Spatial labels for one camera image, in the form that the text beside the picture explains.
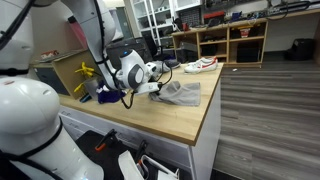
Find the gray cloth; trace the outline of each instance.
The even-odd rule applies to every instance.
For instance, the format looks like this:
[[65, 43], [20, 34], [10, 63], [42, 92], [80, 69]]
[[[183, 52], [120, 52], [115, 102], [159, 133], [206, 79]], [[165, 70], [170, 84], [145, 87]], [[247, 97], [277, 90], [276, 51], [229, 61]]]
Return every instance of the gray cloth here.
[[164, 85], [160, 90], [159, 95], [150, 93], [149, 96], [154, 101], [182, 106], [199, 106], [200, 83], [190, 83], [181, 86], [179, 81], [173, 81]]

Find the white sneaker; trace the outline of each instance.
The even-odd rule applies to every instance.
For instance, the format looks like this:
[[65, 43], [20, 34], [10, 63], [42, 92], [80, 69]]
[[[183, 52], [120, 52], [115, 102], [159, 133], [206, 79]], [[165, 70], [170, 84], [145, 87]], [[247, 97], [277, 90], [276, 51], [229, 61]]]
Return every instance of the white sneaker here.
[[212, 58], [204, 58], [204, 57], [202, 57], [202, 58], [198, 59], [195, 62], [188, 63], [188, 65], [192, 65], [194, 63], [198, 63], [199, 61], [202, 61], [203, 63], [211, 63], [214, 59], [216, 59], [216, 56], [213, 56]]
[[203, 71], [213, 71], [218, 67], [218, 59], [216, 57], [209, 59], [199, 59], [198, 61], [189, 64], [186, 68], [184, 68], [184, 72], [186, 73], [199, 73]]

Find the white cabinet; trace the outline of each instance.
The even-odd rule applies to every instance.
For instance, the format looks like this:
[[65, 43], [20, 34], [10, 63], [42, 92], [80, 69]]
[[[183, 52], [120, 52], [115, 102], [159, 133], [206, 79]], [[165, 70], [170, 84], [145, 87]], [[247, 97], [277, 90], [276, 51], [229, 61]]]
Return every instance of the white cabinet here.
[[141, 36], [151, 35], [157, 45], [172, 44], [169, 34], [176, 18], [172, 0], [131, 0], [131, 5]]
[[184, 9], [200, 6], [202, 0], [173, 0], [174, 8], [176, 11], [181, 11]]
[[117, 131], [117, 138], [124, 144], [137, 149], [141, 141], [146, 140], [149, 143], [148, 153], [191, 173], [189, 146], [186, 144], [152, 135], [64, 106], [61, 106], [59, 116], [65, 129], [74, 140], [89, 130], [105, 135], [114, 129]]

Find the yellow object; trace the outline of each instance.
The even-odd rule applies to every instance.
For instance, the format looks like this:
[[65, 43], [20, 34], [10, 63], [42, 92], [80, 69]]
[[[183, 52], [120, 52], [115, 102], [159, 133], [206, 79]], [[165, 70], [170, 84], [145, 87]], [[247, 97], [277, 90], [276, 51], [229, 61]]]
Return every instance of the yellow object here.
[[92, 77], [94, 69], [86, 67], [86, 63], [82, 62], [81, 63], [81, 69], [76, 70], [75, 72], [81, 72], [84, 76], [86, 77]]
[[77, 86], [77, 87], [74, 89], [74, 92], [79, 91], [82, 87], [83, 87], [83, 83], [79, 84], [79, 86]]

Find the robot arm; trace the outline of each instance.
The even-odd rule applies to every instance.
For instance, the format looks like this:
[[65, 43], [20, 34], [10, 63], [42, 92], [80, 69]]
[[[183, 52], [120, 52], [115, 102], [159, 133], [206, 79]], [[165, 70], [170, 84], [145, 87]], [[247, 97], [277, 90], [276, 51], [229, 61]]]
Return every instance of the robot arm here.
[[112, 41], [116, 28], [102, 0], [62, 0], [62, 3], [73, 12], [84, 31], [88, 47], [106, 80], [107, 89], [133, 89], [136, 94], [159, 90], [158, 83], [148, 82], [155, 71], [155, 65], [144, 64], [134, 50], [124, 52], [120, 57], [121, 70], [113, 68], [105, 49]]
[[[33, 5], [37, 7], [44, 7], [55, 1], [56, 0], [29, 0], [28, 3], [33, 3]], [[121, 70], [113, 68], [106, 54], [105, 47], [112, 41], [116, 28], [109, 9], [102, 0], [61, 1], [73, 12], [84, 31], [92, 56], [106, 80], [107, 89], [133, 89], [135, 94], [159, 90], [158, 83], [149, 82], [155, 70], [155, 65], [153, 63], [144, 64], [141, 57], [135, 51], [127, 52], [127, 54], [124, 54], [124, 56], [120, 58], [122, 64]], [[30, 9], [30, 6], [25, 5], [26, 2], [27, 1], [24, 1], [24, 3], [19, 2], [21, 7], [25, 7], [21, 11], [24, 11], [25, 15], [28, 9]], [[10, 5], [7, 0], [0, 0], [0, 3]], [[21, 13], [19, 15], [13, 15], [12, 17], [15, 16], [17, 17], [16, 19], [18, 19], [18, 17], [21, 19]], [[7, 24], [5, 27], [1, 27], [0, 25], [0, 29], [2, 30], [0, 41], [6, 41], [6, 43], [1, 43], [0, 76], [17, 75], [19, 73], [27, 74], [28, 72], [29, 59], [33, 52], [33, 40], [31, 18], [24, 17], [22, 17], [25, 20], [20, 29], [15, 28], [17, 33], [14, 36], [14, 31], [9, 31], [11, 25], [9, 26], [9, 24]]]

